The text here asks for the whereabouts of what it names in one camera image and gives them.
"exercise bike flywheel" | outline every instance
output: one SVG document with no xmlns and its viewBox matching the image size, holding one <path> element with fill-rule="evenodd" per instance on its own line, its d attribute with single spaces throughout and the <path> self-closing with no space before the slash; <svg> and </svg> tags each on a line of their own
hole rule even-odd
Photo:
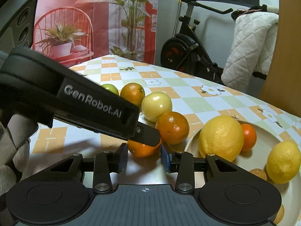
<svg viewBox="0 0 301 226">
<path fill-rule="evenodd" d="M 189 63 L 196 57 L 196 53 L 191 53 L 187 59 L 183 62 L 183 64 L 177 69 L 177 66 L 185 57 L 186 51 L 189 48 L 186 42 L 181 40 L 177 37 L 172 37 L 171 39 L 167 40 L 166 43 L 163 45 L 161 50 L 161 66 L 168 69 L 174 69 L 184 73 L 190 73 Z"/>
</svg>

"round tray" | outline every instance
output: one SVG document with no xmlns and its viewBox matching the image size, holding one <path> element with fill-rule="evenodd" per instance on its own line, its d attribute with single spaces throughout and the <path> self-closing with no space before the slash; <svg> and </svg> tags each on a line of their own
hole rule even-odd
<svg viewBox="0 0 301 226">
<path fill-rule="evenodd" d="M 249 152 L 242 152 L 233 163 L 250 171 L 255 168 L 265 170 L 266 161 L 273 146 L 280 142 L 276 137 L 265 129 L 251 124 L 257 133 L 257 141 L 253 149 Z M 185 147 L 185 151 L 192 153 L 194 157 L 202 157 L 199 153 L 199 135 L 200 131 L 190 138 Z M 202 172 L 195 172 L 195 187 L 199 188 L 205 184 Z M 279 190 L 282 197 L 282 204 L 284 206 L 284 218 L 278 226 L 301 226 L 298 218 L 301 217 L 301 176 L 298 173 L 290 182 L 286 184 L 274 184 Z"/>
</svg>

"wooden door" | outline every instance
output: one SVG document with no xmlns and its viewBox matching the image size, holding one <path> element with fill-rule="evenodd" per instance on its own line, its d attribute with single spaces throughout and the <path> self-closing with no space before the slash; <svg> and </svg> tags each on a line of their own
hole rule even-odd
<svg viewBox="0 0 301 226">
<path fill-rule="evenodd" d="M 259 98 L 301 117 L 301 0 L 279 0 L 273 60 Z"/>
</svg>

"table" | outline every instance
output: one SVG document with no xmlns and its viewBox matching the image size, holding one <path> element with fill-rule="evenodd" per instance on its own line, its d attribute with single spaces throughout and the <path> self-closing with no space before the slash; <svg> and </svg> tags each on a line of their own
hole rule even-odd
<svg viewBox="0 0 301 226">
<path fill-rule="evenodd" d="M 71 68 L 97 84 L 111 83 L 119 91 L 130 82 L 144 87 L 145 94 L 165 92 L 173 103 L 173 111 L 185 115 L 190 132 L 187 140 L 172 146 L 174 151 L 184 150 L 189 138 L 208 120 L 218 115 L 230 115 L 256 124 L 280 140 L 301 145 L 301 118 L 282 111 L 254 97 L 228 87 L 165 69 L 155 65 L 134 62 L 114 55 L 96 58 Z M 154 126 L 143 115 L 139 121 Z M 30 161 L 25 176 L 74 153 L 93 157 L 101 150 L 114 150 L 124 141 L 103 134 L 80 129 L 54 120 L 53 128 L 39 125 L 31 137 Z M 175 184 L 176 174 L 166 174 L 159 154 L 148 158 L 135 158 L 129 153 L 126 169 L 117 176 L 111 174 L 112 183 Z M 92 174 L 87 173 L 84 184 L 92 186 Z"/>
</svg>

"flower pot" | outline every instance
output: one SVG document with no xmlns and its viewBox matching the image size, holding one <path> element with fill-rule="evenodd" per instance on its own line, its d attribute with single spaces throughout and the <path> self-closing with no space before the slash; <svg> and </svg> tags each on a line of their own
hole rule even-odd
<svg viewBox="0 0 301 226">
<path fill-rule="evenodd" d="M 58 46 L 51 47 L 51 53 L 53 58 L 64 57 L 70 54 L 72 43 L 65 43 Z"/>
</svg>

